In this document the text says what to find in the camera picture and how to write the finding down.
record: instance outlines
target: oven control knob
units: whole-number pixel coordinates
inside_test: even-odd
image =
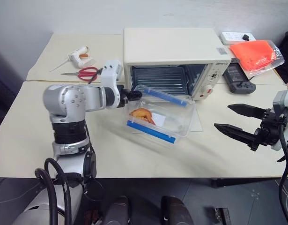
[[[211,85],[206,85],[204,87],[202,87],[201,92],[202,94],[205,95],[209,95],[213,92],[214,88]]]

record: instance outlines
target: orange cloth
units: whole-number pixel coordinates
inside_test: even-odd
[[[276,54],[267,41],[247,41],[232,45],[230,49],[247,71],[261,69],[276,59]]]

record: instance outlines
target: plastic bag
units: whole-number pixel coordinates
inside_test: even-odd
[[[259,75],[284,63],[283,55],[270,40],[247,41],[230,46],[249,77]]]

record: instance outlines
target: gray floor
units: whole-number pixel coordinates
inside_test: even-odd
[[[196,225],[215,224],[209,214],[213,207],[227,207],[233,225],[286,224],[274,180],[221,188],[211,187],[211,181],[207,179],[99,179],[99,182],[104,187],[103,200],[89,202],[83,199],[76,225],[83,224],[84,211],[97,209],[105,213],[120,195],[128,196],[131,201],[134,225],[160,224],[163,195],[182,199]],[[0,201],[20,196],[35,184],[35,179],[6,179],[0,187]],[[11,224],[40,189],[41,185],[38,185],[17,200],[1,203],[0,224]],[[99,199],[103,191],[93,183],[89,193]]]

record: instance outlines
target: clear plastic container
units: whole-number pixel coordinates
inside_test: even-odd
[[[195,102],[166,94],[155,89],[138,85],[134,90],[142,92],[139,101],[129,102],[127,125],[147,134],[174,143],[178,137],[186,137],[190,130],[195,109]],[[144,108],[151,112],[149,123],[130,115],[134,110]]]

